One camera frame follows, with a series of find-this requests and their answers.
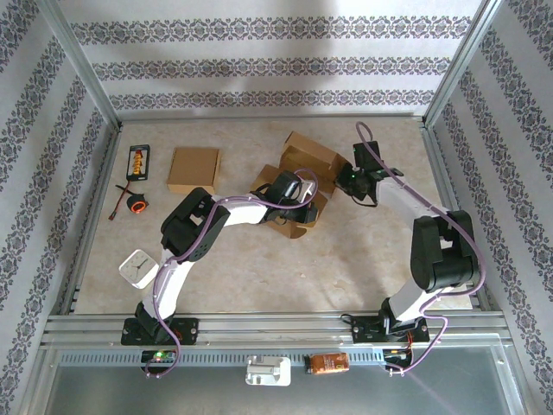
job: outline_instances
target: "red wire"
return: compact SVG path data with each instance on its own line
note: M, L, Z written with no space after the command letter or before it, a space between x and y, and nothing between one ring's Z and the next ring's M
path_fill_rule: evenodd
M115 215L118 214L119 205L121 204L121 200L123 200L123 196L127 193L127 190L129 190L129 186L130 186L130 181L127 182L127 185L124 187L123 192L119 196L118 204L115 205L115 209L113 209L113 212L111 212L110 217L108 218L109 220L114 220Z

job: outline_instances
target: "cable with connector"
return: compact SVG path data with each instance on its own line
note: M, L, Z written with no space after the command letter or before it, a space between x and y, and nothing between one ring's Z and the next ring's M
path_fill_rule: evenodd
M206 236L207 230L209 229L209 225L211 224L211 221L213 220L213 217L215 215L215 210L217 209L218 206L222 205L223 203L250 201L252 203L257 203L259 205L263 205L263 206L266 206L266 207L269 207L269 208L275 208L275 209L298 209L298 208L303 208L304 206L307 206L309 203L311 203L311 201L315 198L315 196L317 194L317 191L319 189L319 181L317 179L316 174L310 169L297 169L294 172L294 174L297 175L299 172L302 172L302 171L308 173L309 175L311 175L313 177L313 181L315 183L315 188L313 189L313 193L305 201L303 201L302 203L299 203L297 205L289 206L289 205L278 205L276 203L271 203L269 201L262 201L262 200L259 200L259 199L254 199L251 196L229 196L229 197L225 197L223 199L220 199L220 200L216 201L213 204L213 207L212 207L211 211L209 212L209 215L206 217L206 220L203 223L203 228L201 229L201 232L198 235L198 238L196 238L196 240L194 241L194 243L181 256L178 256L178 257L177 256L172 256L172 257L168 258L159 267L159 270L157 271L157 274L154 277L152 303L154 305L154 311L156 313L157 321L165 329L165 331L167 331L169 336L175 341L175 345L176 345L176 351L175 352L176 353L175 353L175 359L173 360L173 363L171 364L171 366L169 366L167 369L165 369L161 373L151 373L149 371L149 366L150 366L151 363L154 363L154 361L153 360L148 361L146 363L146 367L144 368L144 372L146 373L147 377L150 377L151 375L154 375L157 379L159 379L162 376L165 376L166 374L171 372L176 367L176 365L179 362L179 358L181 356L181 342L179 341L179 338L177 337L177 335L163 321L163 319L160 315L160 312L159 312L158 304L157 304L157 285L158 285L159 280L162 279L162 277L165 276L165 273L167 272L168 267L174 261L185 260L188 256L190 256L190 254L192 252L194 252L194 250L198 247L198 245L201 243L203 238Z
M468 232L463 229L457 222L455 222L453 219L451 219L449 216L446 215L445 212L443 212L441 209L434 206L428 199L426 199L423 195L421 195L419 192L417 192L414 188L412 188L409 184L401 180L385 163L384 161L378 156L378 154L371 148L371 146L367 143L365 137L363 136L363 132L361 131L360 127L365 128L365 130L369 133L369 136L371 137L371 140L373 140L372 137L372 131L368 127L367 124L363 123L362 121L358 121L355 123L355 129L357 130L357 133L359 134L359 138L361 138L361 141L363 142L363 145L371 153L371 156L377 161L378 164L384 169L384 171L388 174L389 177L391 177L397 184L399 184L407 193L409 193L411 196L413 196L415 199L417 199L419 202L421 202L426 208L434 212L435 214L438 214L440 217L442 217L453 229L455 229L462 237L463 239L469 244L469 246L473 249L476 258L478 259L478 264L480 268L480 279L478 283L469 290L464 291L458 291L458 292L439 292L436 293L430 300L428 300L426 303L424 303L421 308L419 309L419 312L424 318L427 318L429 320L442 320L443 326L436 335L434 339L429 343L428 347L424 350L423 354L416 360L412 361L411 364L407 367L400 367L399 365L393 364L393 363L386 363L387 366L393 367L397 369L396 372L392 371L390 369L390 375L393 374L401 374L402 376L409 372L410 370L414 369L416 366L418 366L430 353L430 350L440 341L440 338L443 336L443 333L446 331L446 328L448 327L448 319L445 316L429 316L426 314L426 310L428 307L430 307L436 300L442 298L442 297L458 297L458 296L469 296L471 294L474 294L476 291L478 291L482 285L484 285L484 282L486 281L486 260L484 259L484 254L482 251L477 247L476 242L474 239L468 234Z
M111 212L110 217L107 218L107 219L109 219L109 220L114 220L115 219L115 215L118 214L118 209L119 209L119 205L121 204L121 200L123 200L125 194L129 190L129 186L130 186L130 181L127 181L127 185L124 188L122 188L123 192L119 196L118 202L115 205L115 208L113 209L113 212Z

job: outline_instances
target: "beige floor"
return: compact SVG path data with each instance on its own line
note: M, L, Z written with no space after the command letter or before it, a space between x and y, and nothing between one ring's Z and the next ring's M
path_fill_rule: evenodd
M279 121L197 121L179 124L128 124L116 162L76 312L132 313L145 290L129 285L118 266L135 249L161 256L160 225L182 195L165 183L176 146L223 150L220 195L247 192L259 170L278 164L284 140L298 131L353 160L358 142L353 118L300 118ZM423 140L414 119L366 118L384 160L401 169L432 201L439 201ZM131 190L144 192L150 206L139 216L120 209L107 218L125 184L128 149L149 144L149 180ZM377 310L410 277L410 230L387 207L355 205L340 191L317 226L290 240L265 226L226 228L212 251L194 266L179 297L178 312ZM469 308L468 298L448 299L440 308Z

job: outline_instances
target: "small cardboard box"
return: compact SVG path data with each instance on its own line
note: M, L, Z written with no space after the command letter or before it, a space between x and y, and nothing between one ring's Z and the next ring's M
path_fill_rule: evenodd
M279 169L274 166L270 166L269 164L265 164L265 167L263 167L263 170L259 173L257 176L257 179L255 182L251 185L250 191L256 190L259 188L259 186L265 184L265 183L273 183L275 179L278 177L280 173L282 173L283 170ZM311 223L297 223L292 220L288 220L283 225L277 225L275 222L267 222L267 226L272 227L277 232L281 233L282 235L286 236L290 239L297 239L303 236L309 228L314 227L315 223L319 220L319 217L321 216L322 210L327 205L327 198L321 194L321 192L317 192L315 195L315 198L313 199L313 203L317 207L318 213L317 213L317 219L314 222Z
M177 147L173 153L167 178L170 192L188 195L195 188L204 188L215 195L221 152L207 147Z
M322 144L292 131L286 139L278 167L295 171L301 167L313 170L319 179L319 190L332 195L336 186L334 180L347 163L347 160ZM304 179L308 174L301 173Z

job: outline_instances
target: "clock face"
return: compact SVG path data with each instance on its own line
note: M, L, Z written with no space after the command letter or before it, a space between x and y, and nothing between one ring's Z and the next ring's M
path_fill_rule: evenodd
M141 249L134 251L119 266L119 272L123 277L132 282L141 281L153 268L157 269L157 263Z

